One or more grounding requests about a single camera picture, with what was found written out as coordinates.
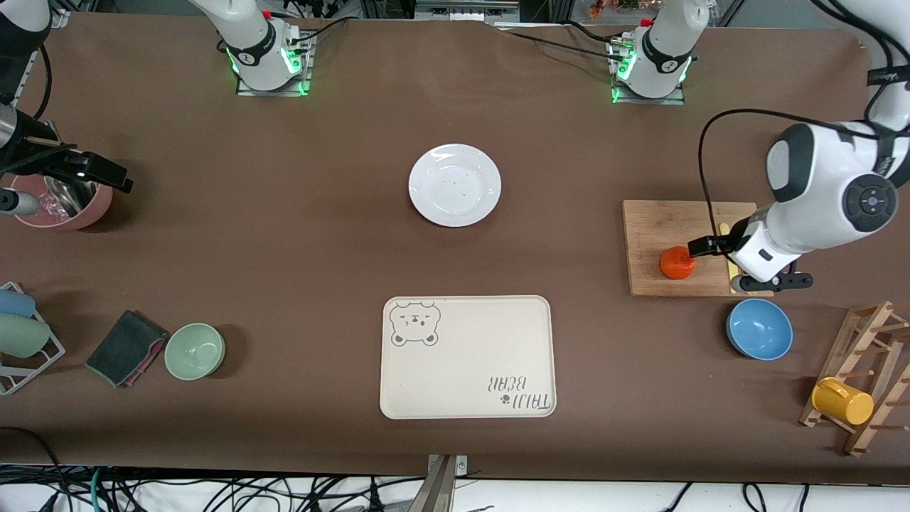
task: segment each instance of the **wooden cutting board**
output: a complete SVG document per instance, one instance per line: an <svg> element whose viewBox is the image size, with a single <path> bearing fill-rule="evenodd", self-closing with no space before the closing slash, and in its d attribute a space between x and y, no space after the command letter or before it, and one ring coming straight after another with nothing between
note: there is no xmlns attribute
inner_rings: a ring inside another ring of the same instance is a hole
<svg viewBox="0 0 910 512"><path fill-rule="evenodd" d="M748 202L715 202L714 220L733 226L755 212ZM668 279L660 269L661 253L674 245L711 234L707 206L702 201L625 200L622 202L626 261L632 295L652 297L772 297L773 292L734 292L727 260L702 256L698 267L681 281Z"/></svg>

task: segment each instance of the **blue bowl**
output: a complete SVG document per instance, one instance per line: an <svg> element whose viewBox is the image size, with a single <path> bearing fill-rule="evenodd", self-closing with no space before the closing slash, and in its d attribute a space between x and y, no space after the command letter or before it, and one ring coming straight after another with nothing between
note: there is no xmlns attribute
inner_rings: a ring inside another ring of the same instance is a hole
<svg viewBox="0 0 910 512"><path fill-rule="evenodd" d="M784 357L794 342L794 328L784 310L765 299L746 299L727 318L727 336L736 350L762 361Z"/></svg>

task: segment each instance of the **cloth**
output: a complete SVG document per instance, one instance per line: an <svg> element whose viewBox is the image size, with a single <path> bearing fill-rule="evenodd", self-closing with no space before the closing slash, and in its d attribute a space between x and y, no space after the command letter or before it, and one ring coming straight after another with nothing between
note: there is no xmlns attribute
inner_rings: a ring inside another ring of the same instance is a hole
<svg viewBox="0 0 910 512"><path fill-rule="evenodd" d="M161 352L167 331L136 312L125 311L104 341L86 361L86 367L111 385L132 385Z"/></svg>

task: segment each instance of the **orange fruit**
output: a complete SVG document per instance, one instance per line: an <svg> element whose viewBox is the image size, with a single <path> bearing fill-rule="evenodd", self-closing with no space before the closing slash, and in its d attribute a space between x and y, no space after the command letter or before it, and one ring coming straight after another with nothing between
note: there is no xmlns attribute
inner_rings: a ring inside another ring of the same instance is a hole
<svg viewBox="0 0 910 512"><path fill-rule="evenodd" d="M682 245L671 247L661 254L661 272L670 279L685 279L692 275L698 261L689 256L689 249Z"/></svg>

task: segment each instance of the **yellow mug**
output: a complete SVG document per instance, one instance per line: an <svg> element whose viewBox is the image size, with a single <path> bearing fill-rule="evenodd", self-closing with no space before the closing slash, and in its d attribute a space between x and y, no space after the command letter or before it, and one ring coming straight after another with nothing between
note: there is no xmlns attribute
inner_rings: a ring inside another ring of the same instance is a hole
<svg viewBox="0 0 910 512"><path fill-rule="evenodd" d="M850 425L860 425L872 415L875 403L869 393L825 377L812 390L812 407Z"/></svg>

